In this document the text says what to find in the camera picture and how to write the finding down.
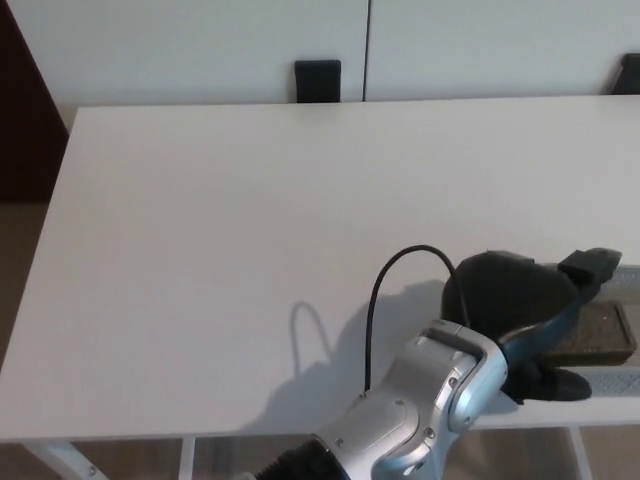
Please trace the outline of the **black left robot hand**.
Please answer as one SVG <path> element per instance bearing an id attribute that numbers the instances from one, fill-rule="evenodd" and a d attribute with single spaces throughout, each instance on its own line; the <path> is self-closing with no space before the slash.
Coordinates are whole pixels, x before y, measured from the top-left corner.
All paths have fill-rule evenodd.
<path id="1" fill-rule="evenodd" d="M 501 390 L 517 404 L 586 400 L 588 381 L 543 356 L 578 325 L 582 308 L 613 277 L 621 257 L 592 248 L 548 265 L 507 251 L 476 254 L 446 282 L 440 316 L 498 345 L 508 366 Z"/>

